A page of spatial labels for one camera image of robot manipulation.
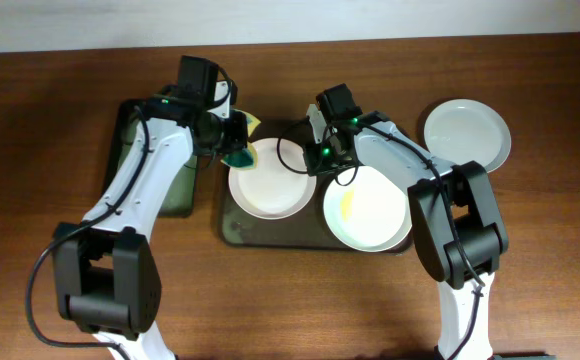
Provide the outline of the yellow and green sponge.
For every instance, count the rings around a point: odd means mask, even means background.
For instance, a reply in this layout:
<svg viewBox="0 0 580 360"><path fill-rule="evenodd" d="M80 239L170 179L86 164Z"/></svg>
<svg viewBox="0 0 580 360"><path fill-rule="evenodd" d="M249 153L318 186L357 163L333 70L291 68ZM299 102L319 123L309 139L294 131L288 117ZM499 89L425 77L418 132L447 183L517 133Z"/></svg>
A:
<svg viewBox="0 0 580 360"><path fill-rule="evenodd" d="M247 136L246 145L244 148L226 154L221 159L221 162L235 169L250 170L257 166L258 155L252 142L249 141L250 136L255 129L261 124L261 121L249 112L242 110L235 110L235 117L241 116L245 119Z"/></svg>

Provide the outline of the pinkish white plate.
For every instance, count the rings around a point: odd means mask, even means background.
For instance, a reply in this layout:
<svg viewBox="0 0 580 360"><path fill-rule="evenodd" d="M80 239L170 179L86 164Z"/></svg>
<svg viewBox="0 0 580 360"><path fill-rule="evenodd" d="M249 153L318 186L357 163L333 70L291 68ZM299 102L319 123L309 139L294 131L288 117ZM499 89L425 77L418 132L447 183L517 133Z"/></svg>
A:
<svg viewBox="0 0 580 360"><path fill-rule="evenodd" d="M228 188L236 204L259 219L279 220L302 210L312 199L317 178L291 172L277 155L277 138L253 143L258 161L254 169L230 169Z"/></svg>

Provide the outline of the grey-white plate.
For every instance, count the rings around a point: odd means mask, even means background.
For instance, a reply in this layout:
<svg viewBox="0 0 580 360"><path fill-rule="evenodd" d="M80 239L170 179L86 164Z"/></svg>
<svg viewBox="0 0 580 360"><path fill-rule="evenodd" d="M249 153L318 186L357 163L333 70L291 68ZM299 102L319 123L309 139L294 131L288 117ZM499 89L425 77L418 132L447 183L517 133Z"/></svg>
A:
<svg viewBox="0 0 580 360"><path fill-rule="evenodd" d="M425 117L423 141L433 155L464 164L476 161L490 173L511 153L512 137L503 117L472 99L452 99L436 105Z"/></svg>

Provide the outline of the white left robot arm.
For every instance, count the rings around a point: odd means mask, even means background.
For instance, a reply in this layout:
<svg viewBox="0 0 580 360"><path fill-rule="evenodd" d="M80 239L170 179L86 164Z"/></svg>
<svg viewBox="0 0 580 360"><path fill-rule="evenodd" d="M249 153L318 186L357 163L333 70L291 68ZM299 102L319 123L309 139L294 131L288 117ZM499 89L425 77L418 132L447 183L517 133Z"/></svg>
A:
<svg viewBox="0 0 580 360"><path fill-rule="evenodd" d="M154 224L179 171L197 155L245 149L254 117L227 100L154 97L134 106L129 153L94 207L61 223L52 258L58 312L116 359L173 359L156 322L162 284L151 252Z"/></svg>

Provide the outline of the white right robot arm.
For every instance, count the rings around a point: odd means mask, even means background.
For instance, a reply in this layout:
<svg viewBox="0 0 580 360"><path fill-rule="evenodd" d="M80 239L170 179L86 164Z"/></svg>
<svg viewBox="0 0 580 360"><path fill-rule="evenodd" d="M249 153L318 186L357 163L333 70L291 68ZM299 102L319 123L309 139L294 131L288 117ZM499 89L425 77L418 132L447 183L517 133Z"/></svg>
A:
<svg viewBox="0 0 580 360"><path fill-rule="evenodd" d="M362 164L406 190L416 253L439 291L436 358L493 358L488 301L508 235L486 170L430 154L383 113L364 114L353 102L312 104L306 117L309 175Z"/></svg>

